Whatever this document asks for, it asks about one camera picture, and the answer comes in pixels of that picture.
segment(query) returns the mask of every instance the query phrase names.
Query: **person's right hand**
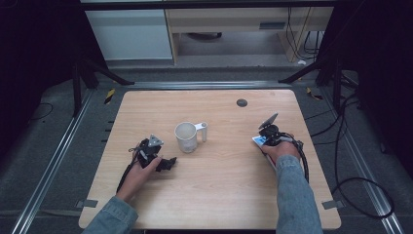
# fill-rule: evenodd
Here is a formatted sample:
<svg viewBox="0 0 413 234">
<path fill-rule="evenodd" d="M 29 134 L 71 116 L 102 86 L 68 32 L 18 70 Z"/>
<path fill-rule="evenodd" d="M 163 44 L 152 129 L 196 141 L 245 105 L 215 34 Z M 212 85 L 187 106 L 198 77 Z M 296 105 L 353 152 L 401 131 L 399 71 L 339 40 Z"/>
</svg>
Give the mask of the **person's right hand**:
<svg viewBox="0 0 413 234">
<path fill-rule="evenodd" d="M 262 145 L 261 150 L 270 155 L 274 162 L 277 162 L 282 155 L 292 155 L 300 161 L 300 154 L 291 142 L 282 141 L 277 146 Z"/>
</svg>

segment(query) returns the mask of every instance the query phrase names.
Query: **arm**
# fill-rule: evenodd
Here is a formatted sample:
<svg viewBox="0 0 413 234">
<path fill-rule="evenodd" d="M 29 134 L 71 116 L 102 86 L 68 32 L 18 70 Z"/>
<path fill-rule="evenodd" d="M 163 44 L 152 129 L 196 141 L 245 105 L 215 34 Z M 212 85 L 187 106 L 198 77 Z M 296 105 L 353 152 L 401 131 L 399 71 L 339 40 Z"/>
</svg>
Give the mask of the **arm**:
<svg viewBox="0 0 413 234">
<path fill-rule="evenodd" d="M 322 233 L 313 190 L 304 178 L 295 146 L 282 142 L 275 147 L 264 145 L 262 150 L 276 162 L 277 233 Z"/>
<path fill-rule="evenodd" d="M 154 159 L 144 169 L 138 163 L 134 164 L 119 192 L 94 217 L 83 233 L 130 233 L 137 220 L 137 213 L 128 202 L 148 180 L 161 160 L 161 157 Z"/>
</svg>

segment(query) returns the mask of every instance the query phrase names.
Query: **black mechanical device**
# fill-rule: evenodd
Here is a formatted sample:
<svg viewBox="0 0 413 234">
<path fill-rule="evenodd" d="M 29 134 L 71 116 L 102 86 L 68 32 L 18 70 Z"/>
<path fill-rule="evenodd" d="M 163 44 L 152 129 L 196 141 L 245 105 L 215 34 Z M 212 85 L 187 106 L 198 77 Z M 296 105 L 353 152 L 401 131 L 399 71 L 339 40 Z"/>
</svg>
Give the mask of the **black mechanical device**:
<svg viewBox="0 0 413 234">
<path fill-rule="evenodd" d="M 306 155 L 303 151 L 304 144 L 301 140 L 294 139 L 292 135 L 280 132 L 279 127 L 273 124 L 278 115 L 278 113 L 275 113 L 268 120 L 264 121 L 258 128 L 260 130 L 259 134 L 265 138 L 265 145 L 276 146 L 280 144 L 282 141 L 291 142 L 297 148 L 298 153 L 300 154 L 300 157 L 303 161 L 304 177 L 307 181 L 309 181 L 309 168 L 307 164 Z"/>
<path fill-rule="evenodd" d="M 161 145 L 163 144 L 164 144 L 163 141 L 151 135 L 149 138 L 146 138 L 143 141 L 141 141 L 138 147 L 131 148 L 129 150 L 129 152 L 133 152 L 133 158 L 131 160 L 131 163 L 125 169 L 125 172 L 122 175 L 122 179 L 119 182 L 116 192 L 118 192 L 119 189 L 121 189 L 122 184 L 125 181 L 125 178 L 127 177 L 129 171 L 131 170 L 131 167 L 133 167 L 135 163 L 139 162 L 142 169 L 146 168 L 152 162 L 152 160 L 158 157 L 158 153 L 162 147 Z M 161 163 L 156 168 L 156 171 L 160 172 L 161 170 L 170 170 L 172 166 L 175 164 L 175 162 L 176 162 L 176 157 L 168 159 L 168 160 L 162 159 Z"/>
</svg>

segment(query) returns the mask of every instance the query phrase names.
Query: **denim sleeve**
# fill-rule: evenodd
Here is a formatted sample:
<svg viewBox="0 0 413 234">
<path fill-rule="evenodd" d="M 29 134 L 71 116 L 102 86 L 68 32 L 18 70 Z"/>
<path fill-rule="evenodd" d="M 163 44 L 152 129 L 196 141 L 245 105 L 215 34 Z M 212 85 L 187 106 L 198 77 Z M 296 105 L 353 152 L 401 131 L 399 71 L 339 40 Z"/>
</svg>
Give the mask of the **denim sleeve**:
<svg viewBox="0 0 413 234">
<path fill-rule="evenodd" d="M 112 197 L 83 233 L 130 233 L 136 220 L 137 213 L 130 205 Z"/>
<path fill-rule="evenodd" d="M 277 233 L 322 233 L 313 190 L 296 157 L 277 160 L 279 221 Z"/>
</svg>

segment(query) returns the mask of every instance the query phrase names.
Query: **white mug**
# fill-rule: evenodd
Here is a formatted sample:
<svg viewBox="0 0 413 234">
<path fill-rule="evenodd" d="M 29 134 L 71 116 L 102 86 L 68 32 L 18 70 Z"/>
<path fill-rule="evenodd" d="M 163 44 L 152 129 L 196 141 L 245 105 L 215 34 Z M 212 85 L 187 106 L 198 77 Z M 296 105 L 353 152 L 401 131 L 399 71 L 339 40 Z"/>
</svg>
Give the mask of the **white mug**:
<svg viewBox="0 0 413 234">
<path fill-rule="evenodd" d="M 197 146 L 197 132 L 203 132 L 203 142 L 207 141 L 207 123 L 194 125 L 190 122 L 183 122 L 176 126 L 175 135 L 178 140 L 179 149 L 184 153 L 193 152 Z"/>
</svg>

